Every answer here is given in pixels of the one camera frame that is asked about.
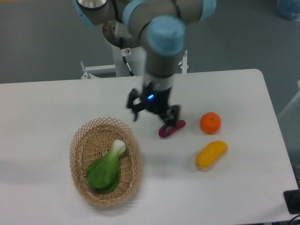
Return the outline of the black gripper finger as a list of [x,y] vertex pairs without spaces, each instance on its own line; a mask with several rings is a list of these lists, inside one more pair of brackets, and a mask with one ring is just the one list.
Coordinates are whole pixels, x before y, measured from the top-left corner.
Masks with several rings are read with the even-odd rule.
[[138,113],[143,111],[143,103],[134,103],[135,100],[140,100],[140,93],[137,89],[132,89],[128,95],[127,100],[127,109],[130,109],[132,111],[132,114],[134,115],[133,121],[137,121],[138,119]]
[[180,120],[180,109],[180,105],[172,105],[164,113],[161,113],[159,116],[164,122],[164,125],[167,125],[168,127],[177,126]]

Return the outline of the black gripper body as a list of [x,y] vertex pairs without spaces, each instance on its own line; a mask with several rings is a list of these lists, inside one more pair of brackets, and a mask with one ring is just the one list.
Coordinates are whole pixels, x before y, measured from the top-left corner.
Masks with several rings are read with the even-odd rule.
[[144,83],[140,94],[143,109],[156,115],[165,113],[170,109],[169,96],[171,90],[171,87],[165,90],[155,90],[153,82]]

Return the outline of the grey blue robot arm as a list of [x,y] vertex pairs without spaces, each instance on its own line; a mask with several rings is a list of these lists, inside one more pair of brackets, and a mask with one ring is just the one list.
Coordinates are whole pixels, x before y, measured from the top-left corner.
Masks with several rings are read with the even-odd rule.
[[75,0],[83,22],[94,27],[116,20],[146,51],[142,91],[131,90],[127,107],[134,116],[143,110],[163,121],[159,136],[169,137],[185,126],[180,106],[169,105],[186,25],[206,19],[216,8],[214,0]]

